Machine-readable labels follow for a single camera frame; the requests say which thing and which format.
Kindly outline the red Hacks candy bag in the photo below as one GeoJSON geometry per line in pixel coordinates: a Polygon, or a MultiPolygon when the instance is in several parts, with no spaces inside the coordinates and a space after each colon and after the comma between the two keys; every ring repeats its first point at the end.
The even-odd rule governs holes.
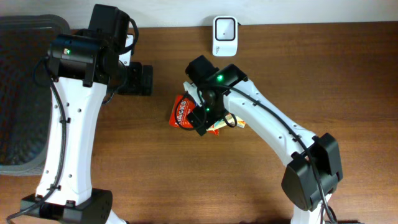
{"type": "Polygon", "coordinates": [[[172,114],[170,115],[169,125],[181,128],[186,131],[195,131],[193,126],[187,121],[187,115],[191,113],[195,108],[203,108],[202,106],[198,106],[193,98],[188,94],[184,93],[183,95],[177,95],[175,99],[175,104],[172,109],[172,114]]]}

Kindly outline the orange tissue pack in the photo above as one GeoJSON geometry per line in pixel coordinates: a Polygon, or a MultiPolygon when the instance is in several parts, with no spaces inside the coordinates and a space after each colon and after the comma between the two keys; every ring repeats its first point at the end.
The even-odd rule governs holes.
{"type": "Polygon", "coordinates": [[[219,121],[217,121],[213,129],[220,129],[225,126],[228,126],[228,124],[232,127],[239,127],[239,128],[244,128],[246,126],[246,122],[243,121],[241,118],[233,115],[233,114],[227,114],[224,118],[221,118],[219,121]]]}

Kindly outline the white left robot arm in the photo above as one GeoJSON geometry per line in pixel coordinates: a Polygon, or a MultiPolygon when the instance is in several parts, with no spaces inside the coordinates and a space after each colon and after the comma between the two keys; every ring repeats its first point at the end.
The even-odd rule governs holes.
{"type": "Polygon", "coordinates": [[[100,108],[114,95],[149,96],[153,68],[132,62],[139,33],[115,6],[96,4],[86,29],[60,34],[43,59],[52,92],[44,172],[19,213],[60,223],[121,223],[110,190],[91,184],[91,157],[100,108]]]}

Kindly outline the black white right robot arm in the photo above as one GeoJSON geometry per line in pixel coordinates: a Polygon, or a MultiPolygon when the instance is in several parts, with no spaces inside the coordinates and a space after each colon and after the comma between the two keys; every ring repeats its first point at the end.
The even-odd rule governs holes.
{"type": "Polygon", "coordinates": [[[191,61],[185,91],[197,106],[188,122],[204,135],[227,114],[258,134],[285,166],[282,190],[294,205],[292,223],[337,223],[328,201],[343,179],[338,141],[317,136],[283,114],[234,64],[220,70],[204,56],[191,61]]]}

